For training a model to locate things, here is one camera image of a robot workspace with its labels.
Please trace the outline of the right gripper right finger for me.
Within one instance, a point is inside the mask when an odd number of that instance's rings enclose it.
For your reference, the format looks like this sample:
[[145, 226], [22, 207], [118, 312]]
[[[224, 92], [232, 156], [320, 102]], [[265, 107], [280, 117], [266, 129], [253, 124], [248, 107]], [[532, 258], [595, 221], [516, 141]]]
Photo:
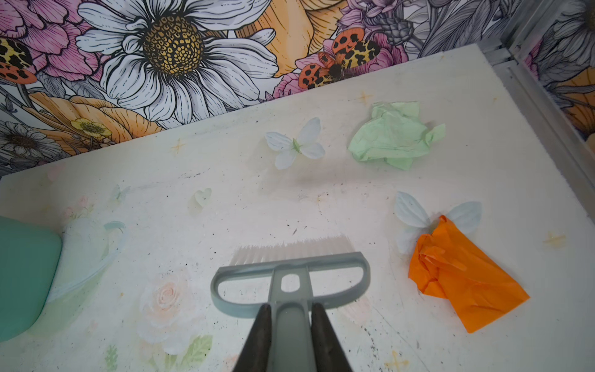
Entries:
[[322, 304], [311, 309], [311, 338], [317, 372], [353, 372]]

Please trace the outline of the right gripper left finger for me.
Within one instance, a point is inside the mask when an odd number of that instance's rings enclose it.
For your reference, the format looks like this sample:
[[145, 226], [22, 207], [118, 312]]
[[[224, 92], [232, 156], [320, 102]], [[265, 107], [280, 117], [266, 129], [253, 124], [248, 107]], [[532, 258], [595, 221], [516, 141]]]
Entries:
[[272, 311], [260, 307], [233, 372], [266, 372], [272, 344]]

